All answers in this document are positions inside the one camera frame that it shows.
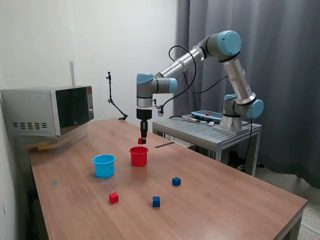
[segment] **floor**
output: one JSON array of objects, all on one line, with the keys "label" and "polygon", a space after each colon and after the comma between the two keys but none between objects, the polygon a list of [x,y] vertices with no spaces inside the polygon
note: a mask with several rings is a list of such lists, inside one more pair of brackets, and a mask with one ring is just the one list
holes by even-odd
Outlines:
[{"label": "floor", "polygon": [[[287,190],[308,200],[303,212],[302,222],[320,230],[320,189],[311,187],[306,181],[295,175],[279,174],[267,168],[257,168],[255,176],[279,188]],[[320,240],[320,236],[300,227],[299,240]]]}]

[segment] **microwave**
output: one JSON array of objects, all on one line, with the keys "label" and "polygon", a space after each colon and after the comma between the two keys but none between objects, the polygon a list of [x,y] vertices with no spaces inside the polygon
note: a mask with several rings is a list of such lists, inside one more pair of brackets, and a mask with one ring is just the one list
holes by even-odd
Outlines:
[{"label": "microwave", "polygon": [[7,130],[15,136],[60,137],[94,119],[91,86],[2,89]]}]

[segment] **small red cube in gripper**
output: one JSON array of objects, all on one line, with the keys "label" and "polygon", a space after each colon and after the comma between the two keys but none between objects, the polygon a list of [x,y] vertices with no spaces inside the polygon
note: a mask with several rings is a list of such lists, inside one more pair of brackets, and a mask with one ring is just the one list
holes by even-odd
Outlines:
[{"label": "small red cube in gripper", "polygon": [[109,194],[109,200],[110,203],[115,204],[117,202],[119,202],[119,196],[116,192],[110,193]]}]

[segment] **robotic arm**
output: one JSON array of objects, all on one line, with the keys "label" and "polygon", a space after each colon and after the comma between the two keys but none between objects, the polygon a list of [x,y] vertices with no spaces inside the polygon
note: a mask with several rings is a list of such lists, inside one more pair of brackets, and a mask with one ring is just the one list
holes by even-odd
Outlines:
[{"label": "robotic arm", "polygon": [[[256,99],[245,78],[238,55],[242,47],[242,40],[235,31],[222,31],[212,34],[198,44],[190,53],[196,63],[209,57],[217,57],[228,75],[235,94],[226,95],[223,102],[223,117],[221,128],[241,130],[240,116],[257,118],[264,109],[262,100]],[[186,71],[194,64],[193,58],[186,53],[169,67],[157,74],[139,73],[136,78],[136,117],[141,120],[141,144],[146,143],[148,122],[152,118],[153,94],[174,93],[178,88],[177,75]]]}]

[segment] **blue cup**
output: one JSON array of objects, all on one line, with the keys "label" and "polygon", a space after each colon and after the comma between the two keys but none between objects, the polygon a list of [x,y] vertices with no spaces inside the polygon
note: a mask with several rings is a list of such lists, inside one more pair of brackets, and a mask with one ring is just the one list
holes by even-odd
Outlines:
[{"label": "blue cup", "polygon": [[95,175],[99,178],[109,178],[115,173],[116,157],[111,154],[101,154],[93,158]]}]

